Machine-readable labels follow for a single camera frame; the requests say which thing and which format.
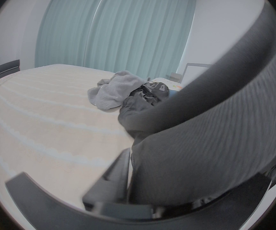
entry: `curtain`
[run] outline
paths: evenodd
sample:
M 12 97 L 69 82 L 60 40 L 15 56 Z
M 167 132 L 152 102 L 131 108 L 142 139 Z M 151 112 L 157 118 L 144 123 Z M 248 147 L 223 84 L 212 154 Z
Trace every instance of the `curtain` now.
M 140 77 L 176 72 L 196 0 L 52 0 L 36 67 L 71 64 Z

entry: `gray cloth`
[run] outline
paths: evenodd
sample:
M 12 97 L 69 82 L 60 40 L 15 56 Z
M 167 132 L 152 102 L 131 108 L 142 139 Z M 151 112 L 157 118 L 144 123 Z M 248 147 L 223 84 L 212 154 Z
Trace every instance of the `gray cloth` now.
M 102 79 L 98 86 L 88 90 L 88 99 L 98 109 L 120 106 L 132 91 L 147 82 L 129 71 L 118 71 L 111 79 Z
M 208 71 L 122 125 L 148 135 L 132 147 L 132 203 L 190 203 L 262 171 L 276 157 L 274 11 L 265 4 L 252 28 Z

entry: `white wall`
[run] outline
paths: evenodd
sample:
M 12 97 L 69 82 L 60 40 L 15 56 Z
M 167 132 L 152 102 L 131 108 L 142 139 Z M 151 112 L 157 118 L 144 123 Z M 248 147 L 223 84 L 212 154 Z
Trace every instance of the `white wall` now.
M 264 0 L 197 0 L 177 73 L 182 74 L 187 63 L 215 63 L 253 25 L 263 5 Z
M 34 67 L 36 36 L 50 0 L 7 0 L 0 9 L 0 65 L 20 59 Z

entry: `bed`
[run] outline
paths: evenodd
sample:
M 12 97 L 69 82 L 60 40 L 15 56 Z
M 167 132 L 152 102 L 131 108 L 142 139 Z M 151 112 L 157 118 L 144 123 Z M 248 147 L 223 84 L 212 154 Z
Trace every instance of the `bed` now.
M 0 79 L 0 203 L 25 229 L 5 181 L 22 171 L 80 209 L 83 194 L 133 139 L 119 108 L 101 111 L 87 90 L 112 72 L 70 65 L 20 71 Z

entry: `towel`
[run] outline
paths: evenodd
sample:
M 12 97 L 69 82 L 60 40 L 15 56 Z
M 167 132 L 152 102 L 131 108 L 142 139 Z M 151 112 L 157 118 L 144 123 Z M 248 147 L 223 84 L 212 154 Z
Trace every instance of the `towel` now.
M 88 99 L 98 109 L 108 110 L 122 105 L 130 93 L 148 80 L 129 71 L 118 71 L 111 79 L 102 79 L 98 86 L 88 90 Z

